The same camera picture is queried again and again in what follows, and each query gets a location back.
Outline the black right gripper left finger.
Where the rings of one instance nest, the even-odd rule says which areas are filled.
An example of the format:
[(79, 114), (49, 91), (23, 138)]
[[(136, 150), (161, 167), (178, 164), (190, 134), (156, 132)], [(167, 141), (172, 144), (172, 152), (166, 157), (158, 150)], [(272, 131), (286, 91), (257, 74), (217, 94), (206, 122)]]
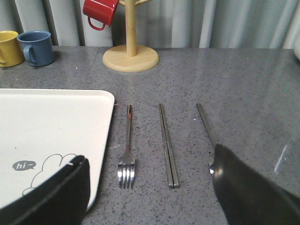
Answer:
[(90, 165), (76, 156), (40, 186), (0, 210), (2, 225), (79, 225), (90, 199)]

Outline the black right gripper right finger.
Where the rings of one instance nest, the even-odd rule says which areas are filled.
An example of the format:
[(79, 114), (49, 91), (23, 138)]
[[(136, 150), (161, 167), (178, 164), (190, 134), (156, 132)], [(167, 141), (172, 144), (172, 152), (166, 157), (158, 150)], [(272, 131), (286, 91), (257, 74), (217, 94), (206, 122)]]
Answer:
[(217, 144), (213, 185), (230, 225), (298, 225), (300, 199)]

